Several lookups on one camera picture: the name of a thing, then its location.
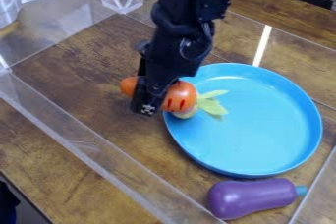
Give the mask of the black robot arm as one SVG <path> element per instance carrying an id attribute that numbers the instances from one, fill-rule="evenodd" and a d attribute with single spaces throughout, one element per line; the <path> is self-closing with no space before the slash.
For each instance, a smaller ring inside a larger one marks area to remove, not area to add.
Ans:
<path id="1" fill-rule="evenodd" d="M 167 97 L 167 88 L 191 77 L 211 50 L 215 19 L 225 16 L 229 0 L 157 0 L 150 19 L 151 38 L 135 45 L 137 81 L 129 110 L 151 116 Z"/>

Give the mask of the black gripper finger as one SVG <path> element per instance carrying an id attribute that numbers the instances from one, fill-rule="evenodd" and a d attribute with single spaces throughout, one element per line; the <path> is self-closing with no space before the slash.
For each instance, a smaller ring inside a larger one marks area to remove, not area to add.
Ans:
<path id="1" fill-rule="evenodd" d="M 130 112 L 142 116 L 153 116 L 158 112 L 162 102 L 162 96 L 154 96 L 147 92 L 146 78 L 137 77 L 129 103 Z"/>

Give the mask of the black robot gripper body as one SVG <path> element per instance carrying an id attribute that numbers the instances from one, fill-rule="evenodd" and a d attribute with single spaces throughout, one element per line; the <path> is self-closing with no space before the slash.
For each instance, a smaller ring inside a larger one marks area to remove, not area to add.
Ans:
<path id="1" fill-rule="evenodd" d="M 211 50 L 213 21 L 175 24 L 153 18 L 155 30 L 141 41 L 137 92 L 166 92 L 182 77 L 193 77 Z"/>

